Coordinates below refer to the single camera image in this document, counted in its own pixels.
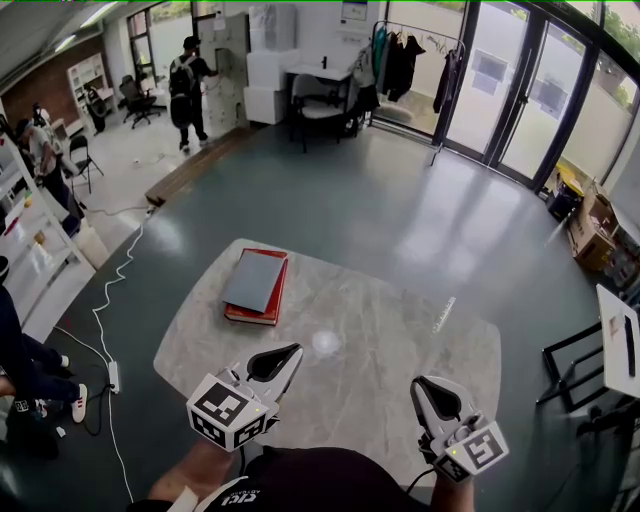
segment marble tabletop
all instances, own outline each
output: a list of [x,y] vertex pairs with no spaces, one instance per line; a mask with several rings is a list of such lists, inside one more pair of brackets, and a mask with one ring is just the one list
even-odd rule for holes
[[191,290],[158,349],[156,371],[185,397],[248,346],[300,343],[304,357],[281,400],[282,421],[257,441],[357,450],[403,485],[426,468],[409,395],[415,376],[462,384],[495,417],[501,362],[494,325],[459,312],[455,299],[438,310],[424,297],[292,251],[278,325],[233,322],[219,297],[245,247],[277,249],[234,241]]

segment ceiling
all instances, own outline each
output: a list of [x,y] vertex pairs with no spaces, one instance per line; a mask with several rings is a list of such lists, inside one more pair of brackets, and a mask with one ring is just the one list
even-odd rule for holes
[[[103,5],[101,2],[0,3],[0,84],[6,85],[52,53],[57,44],[77,32]],[[109,14],[120,8],[116,6]]]

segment brick wall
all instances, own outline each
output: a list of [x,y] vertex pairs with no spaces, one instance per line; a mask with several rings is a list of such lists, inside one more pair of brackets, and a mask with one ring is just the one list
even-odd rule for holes
[[102,54],[102,65],[110,83],[102,36],[97,36],[45,62],[5,92],[2,104],[9,123],[15,127],[20,119],[30,119],[36,102],[47,109],[52,122],[62,118],[68,126],[78,120],[80,115],[71,93],[67,69],[96,53]]

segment ceiling light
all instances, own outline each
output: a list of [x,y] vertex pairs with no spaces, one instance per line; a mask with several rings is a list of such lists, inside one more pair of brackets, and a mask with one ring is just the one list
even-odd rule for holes
[[64,50],[67,46],[69,46],[69,43],[71,41],[73,41],[76,38],[76,35],[73,34],[72,36],[67,37],[64,41],[62,41],[58,47],[56,48],[56,51],[54,53],[58,53],[60,50]]
[[105,12],[107,12],[112,7],[115,7],[117,3],[118,2],[111,2],[111,3],[108,3],[107,5],[103,5],[102,7],[100,7],[100,9],[98,9],[91,16],[89,16],[87,21],[85,21],[82,25],[80,25],[80,28],[84,28],[87,25],[91,25],[94,21],[100,18]]

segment gray book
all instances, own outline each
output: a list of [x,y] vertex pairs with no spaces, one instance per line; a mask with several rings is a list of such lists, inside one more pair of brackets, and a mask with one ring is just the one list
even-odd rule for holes
[[222,293],[222,300],[264,313],[283,264],[283,258],[244,251]]

